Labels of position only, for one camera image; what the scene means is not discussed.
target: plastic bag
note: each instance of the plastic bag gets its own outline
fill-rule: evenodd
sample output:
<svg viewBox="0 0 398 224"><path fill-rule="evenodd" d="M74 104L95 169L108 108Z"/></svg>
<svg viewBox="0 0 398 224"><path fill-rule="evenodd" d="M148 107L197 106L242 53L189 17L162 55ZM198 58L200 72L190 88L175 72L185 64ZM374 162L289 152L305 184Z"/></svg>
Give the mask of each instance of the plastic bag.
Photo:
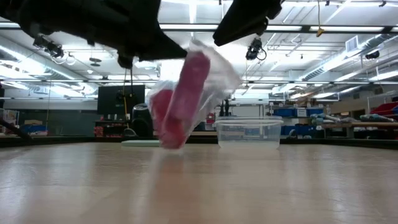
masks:
<svg viewBox="0 0 398 224"><path fill-rule="evenodd" d="M147 101L162 147L179 149L216 105L241 83L232 65L199 41L190 44L180 80L159 81Z"/></svg>

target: pink sponge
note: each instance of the pink sponge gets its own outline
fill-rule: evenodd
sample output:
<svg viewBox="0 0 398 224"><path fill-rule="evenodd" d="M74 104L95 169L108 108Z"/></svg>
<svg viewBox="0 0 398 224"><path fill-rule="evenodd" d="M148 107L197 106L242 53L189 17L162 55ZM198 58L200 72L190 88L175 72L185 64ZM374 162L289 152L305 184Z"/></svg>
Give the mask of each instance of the pink sponge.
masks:
<svg viewBox="0 0 398 224"><path fill-rule="evenodd" d="M180 80L174 90L169 115L192 122L196 117L203 86L210 71L210 61L202 52L190 52L185 59Z"/></svg>
<svg viewBox="0 0 398 224"><path fill-rule="evenodd" d="M209 71L209 59L190 52L175 90L161 90L151 98L154 126L164 148L179 149L187 140Z"/></svg>

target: black monitor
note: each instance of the black monitor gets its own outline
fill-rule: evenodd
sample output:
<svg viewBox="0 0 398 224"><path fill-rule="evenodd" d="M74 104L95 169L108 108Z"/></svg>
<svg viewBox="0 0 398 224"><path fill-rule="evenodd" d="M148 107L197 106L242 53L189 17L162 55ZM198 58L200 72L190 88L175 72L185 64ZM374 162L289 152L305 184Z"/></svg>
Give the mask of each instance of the black monitor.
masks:
<svg viewBox="0 0 398 224"><path fill-rule="evenodd" d="M131 114L132 107L145 103L145 85L124 87L126 96L127 113ZM98 114L124 114L123 86L101 86L98 88Z"/></svg>

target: wooden table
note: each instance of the wooden table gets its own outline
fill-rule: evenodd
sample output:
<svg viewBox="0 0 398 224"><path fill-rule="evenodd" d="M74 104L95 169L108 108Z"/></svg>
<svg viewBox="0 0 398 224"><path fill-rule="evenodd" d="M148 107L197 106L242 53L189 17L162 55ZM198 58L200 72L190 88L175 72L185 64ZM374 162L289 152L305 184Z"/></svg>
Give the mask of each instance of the wooden table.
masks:
<svg viewBox="0 0 398 224"><path fill-rule="evenodd" d="M116 143L0 151L7 224L398 223L398 153Z"/></svg>

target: clear plastic container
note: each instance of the clear plastic container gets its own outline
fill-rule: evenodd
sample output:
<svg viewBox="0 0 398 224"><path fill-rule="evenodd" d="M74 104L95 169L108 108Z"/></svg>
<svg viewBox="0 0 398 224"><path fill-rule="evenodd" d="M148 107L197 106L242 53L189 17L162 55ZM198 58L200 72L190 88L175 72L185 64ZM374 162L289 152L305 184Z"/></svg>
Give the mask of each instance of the clear plastic container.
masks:
<svg viewBox="0 0 398 224"><path fill-rule="evenodd" d="M218 144L222 148L277 149L282 123L278 116L217 118Z"/></svg>

